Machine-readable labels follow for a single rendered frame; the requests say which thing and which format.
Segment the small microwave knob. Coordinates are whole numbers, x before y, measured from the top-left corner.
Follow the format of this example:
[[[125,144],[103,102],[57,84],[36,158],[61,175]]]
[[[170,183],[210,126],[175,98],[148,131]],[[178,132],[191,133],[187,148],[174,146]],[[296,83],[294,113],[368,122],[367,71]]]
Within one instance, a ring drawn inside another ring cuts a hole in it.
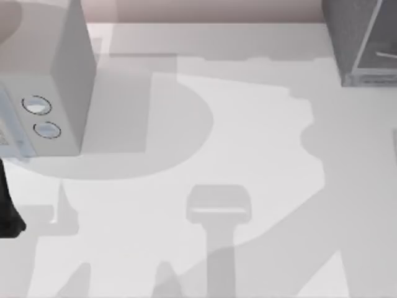
[[[33,131],[40,137],[56,139],[61,135],[61,128],[53,122],[42,122],[33,125]]]

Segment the large microwave knob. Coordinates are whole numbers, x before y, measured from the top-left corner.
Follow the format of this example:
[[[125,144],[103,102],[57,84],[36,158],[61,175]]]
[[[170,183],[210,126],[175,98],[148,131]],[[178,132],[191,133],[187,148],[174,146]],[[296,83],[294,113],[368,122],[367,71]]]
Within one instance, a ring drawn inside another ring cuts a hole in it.
[[[21,104],[27,112],[33,115],[47,115],[52,110],[50,101],[38,95],[22,98]]]

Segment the pale microwave oven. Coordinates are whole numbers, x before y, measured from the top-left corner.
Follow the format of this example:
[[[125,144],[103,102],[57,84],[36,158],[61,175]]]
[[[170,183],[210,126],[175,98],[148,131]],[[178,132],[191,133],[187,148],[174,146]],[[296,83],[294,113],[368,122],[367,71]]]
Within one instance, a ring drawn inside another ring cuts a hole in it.
[[[96,69],[81,0],[0,0],[0,158],[78,155]],[[51,112],[27,112],[21,100],[32,95]],[[47,121],[58,138],[33,131]]]

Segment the grey cabinet with dark inside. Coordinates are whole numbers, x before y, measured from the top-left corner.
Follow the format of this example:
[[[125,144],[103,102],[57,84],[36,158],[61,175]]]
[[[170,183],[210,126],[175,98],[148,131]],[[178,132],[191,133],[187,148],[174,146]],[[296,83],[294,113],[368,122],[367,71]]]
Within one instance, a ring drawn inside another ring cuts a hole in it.
[[[397,0],[322,0],[343,87],[397,88]]]

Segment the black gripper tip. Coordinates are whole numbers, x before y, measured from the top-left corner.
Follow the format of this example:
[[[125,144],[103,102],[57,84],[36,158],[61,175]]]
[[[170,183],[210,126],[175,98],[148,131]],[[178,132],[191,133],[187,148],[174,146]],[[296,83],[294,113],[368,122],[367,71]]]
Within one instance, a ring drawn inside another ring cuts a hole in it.
[[[0,159],[0,239],[17,238],[27,225],[9,193],[4,163]]]

